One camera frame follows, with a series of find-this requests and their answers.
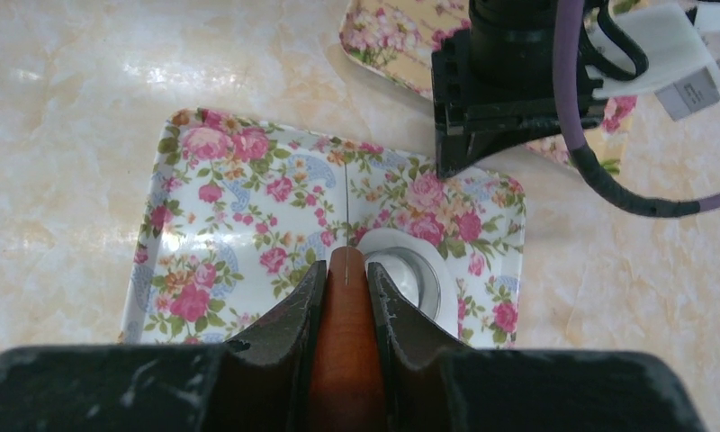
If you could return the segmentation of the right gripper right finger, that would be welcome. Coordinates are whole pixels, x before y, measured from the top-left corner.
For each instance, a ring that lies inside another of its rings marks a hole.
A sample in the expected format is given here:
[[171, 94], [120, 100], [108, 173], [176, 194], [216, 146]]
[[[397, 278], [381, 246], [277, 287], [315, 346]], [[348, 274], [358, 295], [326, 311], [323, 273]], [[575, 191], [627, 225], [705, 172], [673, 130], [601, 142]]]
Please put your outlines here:
[[703, 431], [682, 380], [635, 351], [477, 349], [367, 270], [394, 431]]

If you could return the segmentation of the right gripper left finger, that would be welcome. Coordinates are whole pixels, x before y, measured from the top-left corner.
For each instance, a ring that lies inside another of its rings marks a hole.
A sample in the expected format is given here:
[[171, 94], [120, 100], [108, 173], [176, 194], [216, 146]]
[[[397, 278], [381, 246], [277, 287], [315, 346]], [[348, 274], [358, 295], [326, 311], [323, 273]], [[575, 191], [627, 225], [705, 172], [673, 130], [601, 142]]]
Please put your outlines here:
[[302, 431], [327, 265], [235, 337], [18, 346], [0, 354], [0, 431]]

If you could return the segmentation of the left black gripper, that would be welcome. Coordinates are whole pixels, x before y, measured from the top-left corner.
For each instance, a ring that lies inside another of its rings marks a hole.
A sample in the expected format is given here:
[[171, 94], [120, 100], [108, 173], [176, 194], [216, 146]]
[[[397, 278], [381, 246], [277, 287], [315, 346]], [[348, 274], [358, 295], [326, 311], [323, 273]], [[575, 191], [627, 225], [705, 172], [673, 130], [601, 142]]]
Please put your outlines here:
[[470, 25], [431, 55], [436, 174], [560, 134], [552, 63], [555, 1], [471, 1]]

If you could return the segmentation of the metal scraper with red handle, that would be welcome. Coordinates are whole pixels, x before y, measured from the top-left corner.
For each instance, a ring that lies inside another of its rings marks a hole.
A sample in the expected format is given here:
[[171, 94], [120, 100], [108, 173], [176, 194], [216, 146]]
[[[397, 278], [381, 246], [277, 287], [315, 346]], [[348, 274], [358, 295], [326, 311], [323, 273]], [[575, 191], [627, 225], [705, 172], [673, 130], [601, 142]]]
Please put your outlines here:
[[386, 394], [365, 258], [350, 245], [349, 199], [331, 249], [305, 408], [306, 431], [386, 431]]

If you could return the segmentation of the white dough piece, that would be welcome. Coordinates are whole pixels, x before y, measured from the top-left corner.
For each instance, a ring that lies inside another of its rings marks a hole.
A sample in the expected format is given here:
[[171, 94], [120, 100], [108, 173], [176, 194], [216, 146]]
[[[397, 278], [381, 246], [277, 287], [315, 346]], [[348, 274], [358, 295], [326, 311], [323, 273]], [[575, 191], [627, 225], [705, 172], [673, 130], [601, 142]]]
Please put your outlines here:
[[[451, 275], [446, 261], [437, 250], [424, 239], [398, 229], [371, 229], [359, 241], [357, 248], [365, 254], [384, 248], [410, 248], [421, 254], [435, 269], [441, 285], [441, 306], [438, 318], [433, 320], [441, 329], [453, 338], [458, 337], [458, 301], [455, 288], [455, 277]], [[393, 283], [393, 291], [399, 294]]]

